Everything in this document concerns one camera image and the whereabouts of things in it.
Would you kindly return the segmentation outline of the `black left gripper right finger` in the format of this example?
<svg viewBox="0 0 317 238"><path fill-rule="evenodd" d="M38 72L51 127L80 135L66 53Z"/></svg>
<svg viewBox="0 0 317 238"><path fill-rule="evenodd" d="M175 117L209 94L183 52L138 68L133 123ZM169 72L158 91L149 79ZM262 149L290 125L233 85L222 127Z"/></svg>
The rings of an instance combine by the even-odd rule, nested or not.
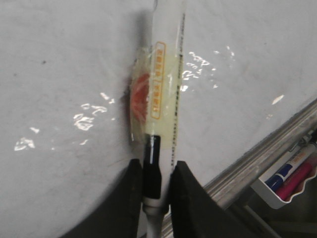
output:
<svg viewBox="0 0 317 238"><path fill-rule="evenodd" d="M206 193L188 165L178 161L171 176L170 205L175 238L249 238L250 231Z"/></svg>

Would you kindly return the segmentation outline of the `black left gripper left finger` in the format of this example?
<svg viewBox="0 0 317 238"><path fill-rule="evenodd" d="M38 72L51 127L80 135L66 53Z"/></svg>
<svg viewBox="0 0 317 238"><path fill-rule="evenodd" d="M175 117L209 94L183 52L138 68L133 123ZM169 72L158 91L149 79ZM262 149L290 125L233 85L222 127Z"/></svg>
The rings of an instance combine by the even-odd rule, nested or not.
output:
<svg viewBox="0 0 317 238"><path fill-rule="evenodd" d="M142 200L142 167L130 160L124 175L106 199L63 238L135 238Z"/></svg>

